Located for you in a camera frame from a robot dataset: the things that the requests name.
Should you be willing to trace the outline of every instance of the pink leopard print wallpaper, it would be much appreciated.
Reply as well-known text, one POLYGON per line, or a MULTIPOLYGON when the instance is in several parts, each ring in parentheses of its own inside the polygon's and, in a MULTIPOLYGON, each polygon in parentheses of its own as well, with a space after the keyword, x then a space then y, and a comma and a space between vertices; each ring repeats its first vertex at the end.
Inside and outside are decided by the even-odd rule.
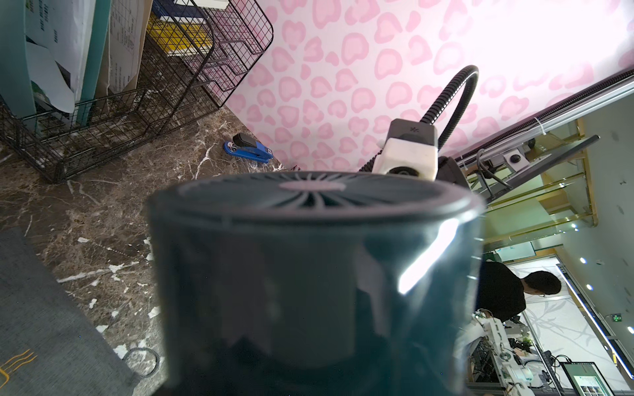
POLYGON ((634 65, 632 0, 259 4, 275 38, 228 106, 287 167, 359 169, 469 64, 479 83, 445 155, 634 65))

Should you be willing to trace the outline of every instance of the ceiling light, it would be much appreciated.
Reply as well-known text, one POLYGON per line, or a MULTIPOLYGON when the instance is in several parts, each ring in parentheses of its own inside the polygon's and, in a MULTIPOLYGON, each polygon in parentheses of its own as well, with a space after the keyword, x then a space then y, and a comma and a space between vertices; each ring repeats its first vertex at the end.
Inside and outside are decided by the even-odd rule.
POLYGON ((623 361, 623 358, 621 357, 621 355, 618 354, 616 352, 616 349, 614 349, 612 344, 610 344, 610 340, 607 339, 607 335, 605 335, 605 333, 603 332, 603 329, 598 325, 597 321, 595 320, 594 315, 590 313, 590 310, 588 309, 588 307, 585 305, 585 303, 583 303, 583 301, 577 294, 577 291, 575 290, 574 286, 570 283, 568 279, 566 279, 566 277, 564 276, 564 273, 561 271, 559 267, 557 267, 557 270, 561 274, 562 278, 564 278, 564 281, 566 282, 566 285, 568 286, 568 290, 570 290, 573 293, 573 295, 575 296, 579 304, 583 307, 583 310, 586 311, 586 314, 588 314, 588 317, 590 318, 592 323, 595 325, 595 329, 601 334, 607 346, 612 350, 612 353, 614 354, 614 356, 616 356, 618 361, 621 363, 621 367, 625 370, 625 373, 627 373, 628 377, 630 377, 631 380, 634 380, 634 375, 632 375, 632 373, 628 369, 628 366, 625 365, 625 362, 623 361))

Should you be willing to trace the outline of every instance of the black t-shirt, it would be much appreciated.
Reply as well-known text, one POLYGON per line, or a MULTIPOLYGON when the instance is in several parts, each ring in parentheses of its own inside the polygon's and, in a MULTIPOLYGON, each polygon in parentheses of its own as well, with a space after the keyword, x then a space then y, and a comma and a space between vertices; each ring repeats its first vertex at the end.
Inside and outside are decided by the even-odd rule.
POLYGON ((501 321, 519 314, 526 309, 521 279, 502 263, 483 262, 475 307, 488 309, 501 321))

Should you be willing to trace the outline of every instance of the computer monitor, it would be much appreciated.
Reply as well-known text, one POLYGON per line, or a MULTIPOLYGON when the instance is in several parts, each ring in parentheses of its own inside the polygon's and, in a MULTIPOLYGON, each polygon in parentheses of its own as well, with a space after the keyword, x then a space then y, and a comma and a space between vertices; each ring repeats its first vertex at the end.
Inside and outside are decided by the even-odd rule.
POLYGON ((592 362, 562 363, 561 366, 579 396, 614 396, 605 378, 592 362))

